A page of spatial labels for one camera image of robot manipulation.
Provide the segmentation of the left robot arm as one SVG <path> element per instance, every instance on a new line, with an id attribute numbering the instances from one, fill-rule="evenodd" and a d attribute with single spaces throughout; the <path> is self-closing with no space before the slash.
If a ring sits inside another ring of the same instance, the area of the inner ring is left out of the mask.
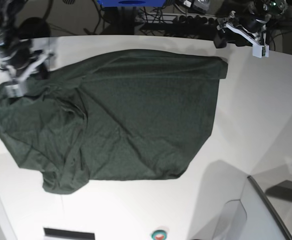
<path id="1" fill-rule="evenodd" d="M 215 47 L 225 48 L 228 43 L 238 47 L 251 44 L 265 51 L 267 23 L 281 16 L 287 8 L 285 0 L 251 0 L 243 10 L 232 10 L 228 16 L 217 18 Z"/>

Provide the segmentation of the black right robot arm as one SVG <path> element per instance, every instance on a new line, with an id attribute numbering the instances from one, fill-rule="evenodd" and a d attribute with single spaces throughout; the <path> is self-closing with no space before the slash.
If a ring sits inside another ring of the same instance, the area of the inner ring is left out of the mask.
<path id="1" fill-rule="evenodd" d="M 25 0 L 0 0 L 0 58 L 3 69 L 20 71 L 30 63 L 31 41 L 22 41 L 15 27 L 16 15 L 26 3 Z"/>

